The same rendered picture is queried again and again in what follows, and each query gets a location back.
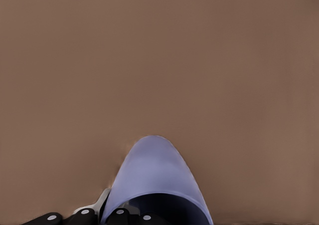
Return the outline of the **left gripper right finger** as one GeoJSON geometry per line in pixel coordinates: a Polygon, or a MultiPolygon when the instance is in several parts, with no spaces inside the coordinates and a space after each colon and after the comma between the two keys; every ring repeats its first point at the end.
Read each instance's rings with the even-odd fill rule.
{"type": "Polygon", "coordinates": [[[142,213],[128,202],[117,207],[106,219],[106,225],[162,225],[162,217],[155,213],[142,213]]]}

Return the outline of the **purple cup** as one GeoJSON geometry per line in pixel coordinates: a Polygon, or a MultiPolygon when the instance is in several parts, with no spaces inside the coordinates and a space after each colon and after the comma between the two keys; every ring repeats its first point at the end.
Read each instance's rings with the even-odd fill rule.
{"type": "Polygon", "coordinates": [[[213,225],[199,186],[185,160],[161,136],[138,140],[113,182],[101,223],[124,203],[176,225],[213,225]]]}

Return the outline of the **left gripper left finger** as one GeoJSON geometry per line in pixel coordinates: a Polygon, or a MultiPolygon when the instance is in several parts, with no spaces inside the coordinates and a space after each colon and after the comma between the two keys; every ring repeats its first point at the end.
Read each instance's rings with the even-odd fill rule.
{"type": "Polygon", "coordinates": [[[103,190],[94,204],[76,209],[69,217],[58,212],[49,212],[21,225],[100,225],[110,190],[103,190]]]}

